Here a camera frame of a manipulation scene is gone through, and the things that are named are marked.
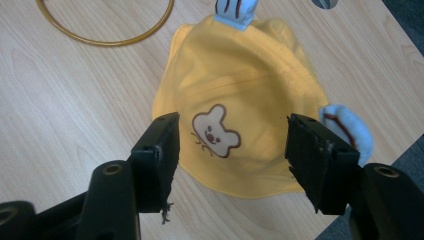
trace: yellow hat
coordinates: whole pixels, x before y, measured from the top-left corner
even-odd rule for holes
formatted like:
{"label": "yellow hat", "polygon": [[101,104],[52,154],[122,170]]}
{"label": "yellow hat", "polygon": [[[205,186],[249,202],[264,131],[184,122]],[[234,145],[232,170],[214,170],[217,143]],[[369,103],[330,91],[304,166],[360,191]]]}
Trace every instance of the yellow hat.
{"label": "yellow hat", "polygon": [[172,39],[153,118],[179,112],[180,165],[207,187],[259,198],[302,191],[284,159],[287,116],[318,118],[328,104],[281,20],[244,31],[209,16]]}

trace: wooden table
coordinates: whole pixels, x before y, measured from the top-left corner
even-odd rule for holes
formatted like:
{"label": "wooden table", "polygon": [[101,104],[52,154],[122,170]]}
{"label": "wooden table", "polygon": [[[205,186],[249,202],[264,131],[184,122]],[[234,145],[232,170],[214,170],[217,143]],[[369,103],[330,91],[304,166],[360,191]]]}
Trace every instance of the wooden table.
{"label": "wooden table", "polygon": [[[48,0],[54,16],[86,37],[120,40],[146,31],[167,0]],[[214,0],[177,0],[165,26],[119,48],[74,41],[36,2],[0,0],[0,202],[37,212],[87,190],[92,170],[127,159],[151,122],[174,31],[214,11]],[[261,0],[258,19],[294,30],[334,103],[375,137],[372,162],[391,164],[424,133],[424,59],[379,0]],[[141,215],[143,239],[313,239],[335,218],[303,193],[243,200],[213,192],[178,169],[171,222]]]}

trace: wood grain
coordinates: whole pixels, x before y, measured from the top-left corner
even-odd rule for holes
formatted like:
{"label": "wood grain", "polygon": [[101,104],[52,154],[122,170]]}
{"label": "wood grain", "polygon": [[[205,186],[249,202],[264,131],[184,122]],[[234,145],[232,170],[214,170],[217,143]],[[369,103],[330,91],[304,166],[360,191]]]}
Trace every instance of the wood grain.
{"label": "wood grain", "polygon": [[[47,0],[63,25],[121,40],[151,27],[166,0]],[[69,39],[35,1],[0,0],[0,202],[38,212],[86,191],[99,164],[126,159],[150,124],[174,31],[214,11],[213,0],[176,1],[165,26],[127,47]],[[391,164],[424,133],[424,59],[379,0],[262,0],[258,19],[294,30],[334,103],[346,104],[375,137],[371,161]],[[178,169],[171,222],[141,215],[143,239],[313,239],[333,219],[303,193],[244,200],[213,192]]]}

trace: fabric hat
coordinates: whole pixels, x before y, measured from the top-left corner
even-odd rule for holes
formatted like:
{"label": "fabric hat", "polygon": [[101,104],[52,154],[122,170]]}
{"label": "fabric hat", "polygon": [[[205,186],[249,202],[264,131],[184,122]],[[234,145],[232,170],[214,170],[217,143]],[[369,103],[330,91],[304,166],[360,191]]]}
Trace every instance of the fabric hat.
{"label": "fabric hat", "polygon": [[302,191],[284,158],[287,116],[317,119],[327,104],[282,20],[254,20],[240,31],[209,16],[176,31],[152,115],[179,112],[179,163],[191,176],[260,198]]}

